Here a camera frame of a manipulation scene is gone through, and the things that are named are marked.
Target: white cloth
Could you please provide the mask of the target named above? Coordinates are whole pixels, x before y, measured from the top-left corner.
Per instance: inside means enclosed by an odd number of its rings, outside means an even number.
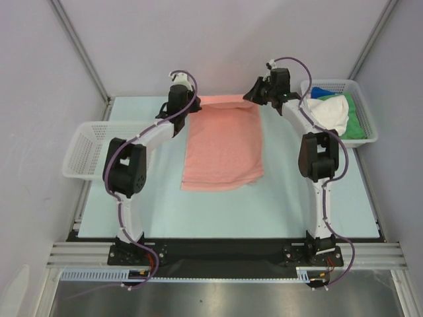
[[[311,114],[317,122],[328,130],[335,129],[341,136],[346,131],[348,122],[348,101],[345,96],[336,96],[326,100],[307,99]]]

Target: cable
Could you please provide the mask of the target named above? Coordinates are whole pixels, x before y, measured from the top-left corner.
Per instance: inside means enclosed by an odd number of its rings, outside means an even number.
[[[110,190],[110,188],[108,187],[108,177],[109,177],[110,170],[112,168],[112,165],[113,165],[114,161],[117,159],[118,155],[123,151],[123,149],[125,149],[125,147],[127,147],[129,144],[137,141],[139,138],[141,138],[146,133],[150,132],[152,129],[156,128],[158,125],[161,125],[161,124],[163,124],[163,123],[165,123],[167,121],[170,121],[173,118],[175,118],[175,117],[179,116],[180,114],[182,114],[183,112],[187,111],[189,109],[189,107],[191,107],[191,105],[194,103],[195,99],[197,98],[197,90],[198,90],[197,80],[189,72],[183,71],[183,70],[180,70],[180,69],[179,70],[176,70],[176,71],[173,71],[171,73],[171,76],[174,75],[174,74],[176,74],[176,73],[184,73],[184,74],[188,75],[191,78],[191,80],[194,82],[194,95],[193,95],[192,99],[189,101],[189,103],[182,110],[178,111],[177,113],[175,113],[175,114],[173,114],[173,115],[171,115],[171,116],[169,116],[169,117],[167,117],[167,118],[165,118],[163,120],[158,121],[157,123],[154,123],[154,124],[150,125],[148,128],[144,129],[144,131],[142,131],[140,134],[136,135],[132,139],[127,140],[124,144],[120,145],[120,147],[112,155],[112,157],[110,159],[110,162],[108,163],[108,165],[106,167],[106,171],[104,173],[104,186],[106,188],[106,191],[107,191],[107,193],[109,195],[111,195],[112,197],[116,198],[116,200],[118,201],[118,220],[119,220],[119,225],[120,225],[120,228],[122,229],[123,234],[125,235],[125,237],[132,244],[135,244],[138,248],[144,249],[145,251],[149,252],[150,254],[153,254],[153,257],[154,257],[154,260],[155,260],[154,261],[155,262],[155,266],[154,266],[153,272],[151,272],[149,274],[149,276],[146,279],[144,279],[141,283],[139,283],[138,285],[133,286],[133,287],[131,287],[131,286],[126,287],[127,290],[129,290],[129,291],[131,291],[132,289],[133,290],[139,289],[146,282],[148,282],[151,278],[154,277],[154,275],[157,272],[157,269],[159,268],[159,257],[158,257],[157,253],[153,249],[148,248],[146,246],[143,246],[142,244],[139,244],[127,232],[127,230],[125,228],[125,225],[124,225],[124,219],[123,219],[123,216],[122,216],[122,199],[117,194],[115,194],[114,192],[112,192]],[[95,287],[93,289],[89,289],[88,291],[84,291],[82,293],[78,293],[76,295],[72,295],[70,297],[67,297],[66,299],[67,300],[74,299],[75,297],[80,297],[80,296],[89,294],[89,293],[91,293],[93,291],[97,291],[97,290],[105,289],[105,288],[109,288],[109,287],[116,287],[116,286],[119,286],[119,285],[116,284],[116,283],[101,285],[99,287]]]
[[[281,61],[281,60],[285,60],[285,59],[290,59],[292,61],[296,61],[298,64],[300,64],[304,70],[307,72],[307,75],[309,77],[309,86],[307,87],[307,90],[304,92],[304,94],[301,96],[299,102],[298,102],[298,109],[301,112],[301,114],[303,115],[303,117],[316,129],[318,129],[319,131],[323,131],[326,132],[327,134],[329,134],[331,137],[333,137],[334,139],[336,139],[336,141],[339,143],[339,145],[341,146],[344,155],[345,155],[345,167],[344,170],[342,171],[341,175],[338,177],[335,177],[333,179],[329,179],[327,180],[325,183],[323,183],[322,185],[322,190],[323,190],[323,221],[325,222],[326,226],[328,227],[329,231],[337,238],[349,243],[349,245],[351,245],[351,249],[352,249],[352,256],[351,256],[351,261],[348,264],[348,267],[346,268],[346,270],[344,271],[344,273],[341,274],[340,277],[338,277],[337,279],[335,279],[333,282],[329,283],[329,285],[335,284],[337,282],[339,282],[341,279],[343,279],[345,277],[345,275],[351,270],[352,265],[354,264],[354,260],[356,259],[356,247],[354,246],[354,244],[351,242],[350,239],[346,238],[345,236],[341,236],[340,234],[337,234],[335,232],[335,230],[333,230],[333,228],[330,226],[329,222],[328,222],[328,217],[327,217],[327,184],[329,184],[330,182],[335,182],[337,180],[342,179],[345,174],[348,171],[348,165],[350,163],[349,158],[348,158],[348,152],[347,149],[345,147],[344,142],[342,142],[342,140],[339,138],[339,136],[337,136],[335,133],[333,133],[332,131],[329,131],[323,127],[319,127],[318,125],[315,124],[314,120],[312,118],[310,118],[307,113],[304,111],[304,109],[301,107],[301,103],[304,101],[305,97],[307,96],[307,94],[309,93],[309,91],[311,90],[311,86],[312,86],[312,78],[311,78],[311,73],[309,68],[299,59],[296,59],[294,57],[281,57],[278,59],[275,59],[275,62],[277,61]]]

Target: white table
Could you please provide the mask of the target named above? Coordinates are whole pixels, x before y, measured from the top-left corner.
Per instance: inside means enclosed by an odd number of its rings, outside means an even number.
[[[165,97],[118,97],[112,121],[152,122]],[[149,238],[301,238],[309,216],[307,185],[297,159],[300,138],[271,107],[260,109],[264,176],[253,185],[227,192],[180,189],[189,120],[172,140],[157,149],[141,191],[139,216]],[[350,238],[378,238],[364,183],[352,149],[347,175],[333,184],[332,224]],[[340,153],[340,168],[344,157]],[[112,238],[118,232],[116,202],[93,182],[79,237]]]

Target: gray floor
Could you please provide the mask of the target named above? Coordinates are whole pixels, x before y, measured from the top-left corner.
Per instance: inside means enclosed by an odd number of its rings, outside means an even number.
[[[67,297],[99,283],[61,282],[50,317],[404,316],[389,271],[353,271],[329,291],[300,284],[148,283]]]

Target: green cloth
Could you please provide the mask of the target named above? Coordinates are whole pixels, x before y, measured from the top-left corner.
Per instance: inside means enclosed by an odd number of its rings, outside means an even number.
[[[326,100],[336,96],[345,96],[346,101],[348,102],[348,117],[350,118],[348,119],[348,123],[346,124],[346,131],[341,136],[341,139],[344,139],[344,140],[366,139],[365,133],[362,127],[360,126],[360,123],[356,115],[356,104],[354,104],[354,100],[352,99],[352,96],[349,92],[346,92],[344,94],[333,94],[330,96],[324,96],[318,99]]]

